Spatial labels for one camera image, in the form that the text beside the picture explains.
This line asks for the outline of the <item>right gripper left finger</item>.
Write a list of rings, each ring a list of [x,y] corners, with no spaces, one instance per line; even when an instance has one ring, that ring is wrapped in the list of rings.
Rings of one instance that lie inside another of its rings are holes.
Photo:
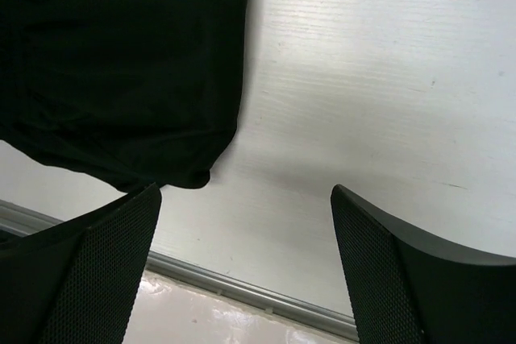
[[[1,233],[1,341],[123,342],[161,206],[156,185],[46,230]]]

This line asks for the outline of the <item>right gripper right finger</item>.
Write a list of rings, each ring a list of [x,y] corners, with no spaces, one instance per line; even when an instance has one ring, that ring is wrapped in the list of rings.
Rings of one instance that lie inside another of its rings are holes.
[[[336,185],[331,212],[362,343],[513,343],[515,260],[466,247]]]

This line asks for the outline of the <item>black shorts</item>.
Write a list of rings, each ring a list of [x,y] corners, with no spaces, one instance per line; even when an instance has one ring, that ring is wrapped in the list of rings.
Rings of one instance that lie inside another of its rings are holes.
[[[130,192],[199,189],[231,143],[248,0],[1,0],[1,138]]]

